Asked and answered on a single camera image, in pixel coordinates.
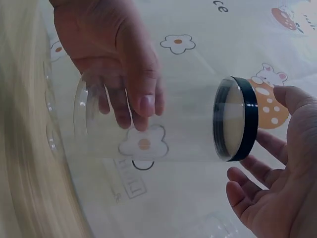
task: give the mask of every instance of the transparent container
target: transparent container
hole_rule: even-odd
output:
[[[116,89],[124,78],[110,70],[82,75],[74,103],[76,150],[81,155],[148,161],[140,163],[146,169],[153,161],[239,161],[252,149],[259,116],[246,79],[167,80],[163,115],[150,117],[147,130],[138,131],[130,107],[131,124],[123,125],[112,107],[128,98],[124,89]]]

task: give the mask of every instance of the right hand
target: right hand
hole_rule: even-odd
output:
[[[228,200],[258,238],[317,237],[317,99],[296,87],[275,87],[274,94],[292,116],[287,143],[261,130],[257,141],[285,169],[272,169],[248,156],[241,164],[268,189],[230,168]]]

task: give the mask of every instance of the jar lid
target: jar lid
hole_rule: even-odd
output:
[[[247,157],[258,123],[258,103],[251,84],[238,77],[222,80],[213,107],[213,140],[219,157],[225,161]]]

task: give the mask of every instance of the orange flower center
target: orange flower center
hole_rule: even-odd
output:
[[[138,145],[139,145],[139,148],[141,150],[148,150],[151,146],[151,143],[148,139],[144,138],[144,139],[139,140]]]
[[[62,47],[58,47],[58,48],[55,50],[55,52],[61,52],[62,49],[63,49]]]
[[[183,41],[182,41],[181,39],[176,39],[176,40],[174,41],[174,43],[175,43],[175,44],[182,44]]]

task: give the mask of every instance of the hair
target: hair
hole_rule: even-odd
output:
[[[51,130],[61,138],[45,103],[50,48],[37,0],[0,6],[0,237],[90,238],[64,149],[48,142]]]

